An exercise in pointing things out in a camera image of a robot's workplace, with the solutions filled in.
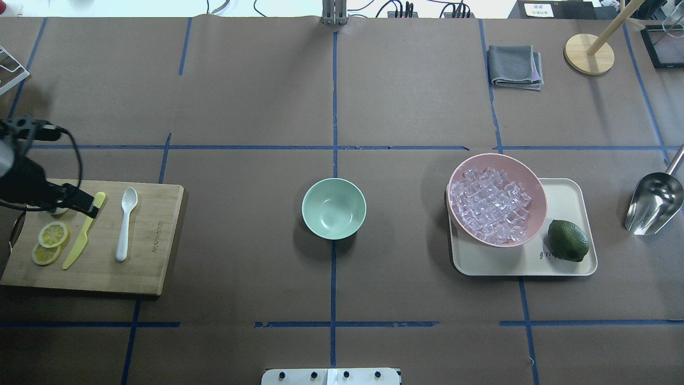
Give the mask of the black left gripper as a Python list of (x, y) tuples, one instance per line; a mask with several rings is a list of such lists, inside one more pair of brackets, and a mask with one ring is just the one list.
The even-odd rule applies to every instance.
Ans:
[(25, 156), (2, 155), (1, 196), (5, 207), (24, 211), (68, 208), (97, 217), (95, 198), (71, 183), (58, 185), (46, 179), (44, 169)]

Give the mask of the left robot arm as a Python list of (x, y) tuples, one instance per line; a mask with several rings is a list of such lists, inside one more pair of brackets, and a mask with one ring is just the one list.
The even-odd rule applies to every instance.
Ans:
[(49, 182), (44, 168), (18, 149), (2, 142), (2, 207), (41, 212), (66, 208), (95, 219), (99, 213), (95, 198), (81, 190), (80, 183), (58, 185)]

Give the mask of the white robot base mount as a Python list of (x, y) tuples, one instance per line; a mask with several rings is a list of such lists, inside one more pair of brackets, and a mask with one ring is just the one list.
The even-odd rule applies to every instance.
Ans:
[(261, 384), (402, 384), (402, 376), (390, 367), (272, 368)]

